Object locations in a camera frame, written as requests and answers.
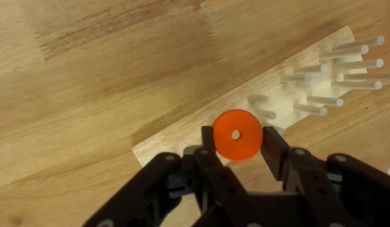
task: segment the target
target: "wooden block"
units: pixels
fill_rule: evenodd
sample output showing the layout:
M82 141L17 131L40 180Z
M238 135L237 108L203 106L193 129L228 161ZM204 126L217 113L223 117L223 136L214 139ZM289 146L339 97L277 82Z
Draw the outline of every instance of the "wooden block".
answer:
M331 72L313 73L309 84L281 82L280 78L284 74L294 74L294 68L319 66L323 63L330 66L331 62L319 62L319 55L324 52L329 52L331 47L350 42L354 42L354 37L348 26L337 30L282 63L260 73L251 81L138 142L132 148L133 154L141 165L145 165L154 155L161 151L171 151L181 155L185 146L200 144L200 126L212 125L214 119L223 111L242 108L253 112L248 102L248 96L267 96L268 101L261 103L262 108L275 112L276 116L273 120L268 120L268 122L263 119L261 119L261 121L284 130L287 129L299 120L309 116L307 112L294 110L294 102L305 102L307 95L338 98L350 90L331 90L330 82L335 77ZM362 61L362 57L358 54L349 55L347 59L344 58L342 61ZM366 69L353 69L352 73L366 73Z

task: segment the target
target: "orange circular object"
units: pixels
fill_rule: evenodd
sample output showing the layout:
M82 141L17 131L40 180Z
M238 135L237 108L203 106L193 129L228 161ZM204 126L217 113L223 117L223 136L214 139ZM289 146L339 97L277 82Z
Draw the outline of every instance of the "orange circular object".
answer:
M252 113L229 110L215 119L213 139L217 153L238 161L253 156L260 150L262 127Z

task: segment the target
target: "orange disc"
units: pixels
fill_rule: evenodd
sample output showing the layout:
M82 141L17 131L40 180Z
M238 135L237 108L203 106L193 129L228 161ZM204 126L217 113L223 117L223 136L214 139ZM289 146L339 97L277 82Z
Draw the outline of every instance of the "orange disc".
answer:
M252 113L229 110L215 119L213 139L217 153L238 161L253 156L260 150L262 127Z

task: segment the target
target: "peg board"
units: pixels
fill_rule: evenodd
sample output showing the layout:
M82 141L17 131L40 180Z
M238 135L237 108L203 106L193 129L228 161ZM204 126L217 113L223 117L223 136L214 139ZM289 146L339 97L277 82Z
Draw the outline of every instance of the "peg board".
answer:
M214 119L222 112L232 108L242 108L253 112L252 106L247 102L247 96L249 95L267 96L268 102L263 108L276 112L276 119L268 121L268 124L284 130L287 129L309 115L301 111L294 111L294 102L304 102L304 97L309 93L326 97L340 97L349 90L331 90L330 81L333 77L337 77L337 74L331 74L331 72L314 74L313 83L309 86L305 86L304 83L281 83L278 77L285 73L291 74L295 67L320 64L323 63L319 62L319 54L321 52L330 50L334 45L353 40L354 37L348 26L337 30L297 54L287 58L282 63L260 73L254 78L224 93L195 112L136 144L132 148L132 153L141 165L145 165L154 155L161 151L171 151L181 155L184 148L200 144L200 126L212 125ZM352 55L347 57L344 61L360 59L360 55ZM353 73L364 72L366 69L353 71Z

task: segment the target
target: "wooden table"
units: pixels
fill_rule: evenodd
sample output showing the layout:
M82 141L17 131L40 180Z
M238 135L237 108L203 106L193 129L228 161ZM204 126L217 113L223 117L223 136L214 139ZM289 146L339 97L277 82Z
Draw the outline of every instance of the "wooden table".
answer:
M133 144L343 25L383 34L368 58L390 71L390 0L0 0L0 226L80 226L138 170ZM390 86L345 102L285 139L386 170ZM277 188L260 163L232 168Z

